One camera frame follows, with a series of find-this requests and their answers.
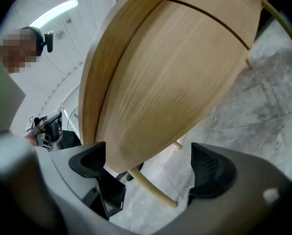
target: wooden leg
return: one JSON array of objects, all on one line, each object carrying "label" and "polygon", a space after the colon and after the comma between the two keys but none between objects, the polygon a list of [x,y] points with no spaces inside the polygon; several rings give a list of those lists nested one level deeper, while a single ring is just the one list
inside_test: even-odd
[{"label": "wooden leg", "polygon": [[248,65],[249,70],[253,69],[251,63],[249,62],[249,59],[246,59],[246,64]]},{"label": "wooden leg", "polygon": [[266,0],[262,0],[262,7],[265,8],[271,15],[280,23],[280,25],[284,28],[287,32],[289,37],[292,40],[292,28],[287,23],[287,21],[283,18],[281,14]]},{"label": "wooden leg", "polygon": [[177,142],[177,141],[175,141],[174,143],[173,143],[173,145],[175,145],[178,149],[181,149],[183,146],[179,143],[179,142]]},{"label": "wooden leg", "polygon": [[157,187],[155,187],[137,168],[130,169],[128,171],[137,182],[146,188],[150,193],[156,196],[160,201],[167,204],[170,207],[175,208],[177,206],[177,202],[173,199],[169,198],[162,191],[160,191]]}]

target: ceiling light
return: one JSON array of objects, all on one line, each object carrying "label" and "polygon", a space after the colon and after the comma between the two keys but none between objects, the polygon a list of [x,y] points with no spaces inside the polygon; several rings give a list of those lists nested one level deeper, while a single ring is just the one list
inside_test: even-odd
[{"label": "ceiling light", "polygon": [[76,7],[77,5],[78,5],[78,0],[65,1],[65,2],[53,7],[52,9],[48,10],[47,12],[43,13],[39,18],[37,18],[29,26],[41,28],[50,20],[59,16],[63,12],[66,12],[66,11]]}]

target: white ceiling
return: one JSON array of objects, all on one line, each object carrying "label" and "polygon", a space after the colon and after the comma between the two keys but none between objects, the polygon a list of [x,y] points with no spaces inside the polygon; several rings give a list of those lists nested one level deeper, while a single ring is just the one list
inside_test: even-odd
[{"label": "white ceiling", "polygon": [[[0,26],[0,41],[10,30],[28,26],[64,1],[67,0],[16,0]],[[56,110],[79,86],[94,35],[115,3],[116,0],[78,0],[77,7],[41,28],[42,33],[53,30],[53,52],[48,53],[44,48],[31,68],[11,75],[26,94],[11,127],[14,133],[24,132],[30,115],[44,115]]]}]

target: gray marble floor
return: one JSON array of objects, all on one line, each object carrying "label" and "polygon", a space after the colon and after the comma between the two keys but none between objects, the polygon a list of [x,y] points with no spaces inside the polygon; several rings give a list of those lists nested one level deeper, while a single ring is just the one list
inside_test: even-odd
[{"label": "gray marble floor", "polygon": [[138,234],[151,234],[185,208],[194,185],[191,142],[230,148],[264,158],[292,180],[292,42],[275,21],[250,52],[253,70],[245,67],[222,102],[180,140],[147,161],[141,172],[176,199],[175,209],[151,196],[134,180],[126,182],[123,211],[111,222]]}]

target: marble floor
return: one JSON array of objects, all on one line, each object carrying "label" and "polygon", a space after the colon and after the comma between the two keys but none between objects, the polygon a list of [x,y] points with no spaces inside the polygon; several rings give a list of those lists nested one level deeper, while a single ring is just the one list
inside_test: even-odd
[{"label": "marble floor", "polygon": [[140,187],[126,182],[123,211],[110,221],[137,234],[151,234],[185,208],[194,185],[190,166],[191,142],[230,148],[264,158],[292,180],[292,42],[273,21],[257,39],[250,62],[210,115],[180,142],[148,160],[141,172],[160,190],[178,201],[169,208]]}]

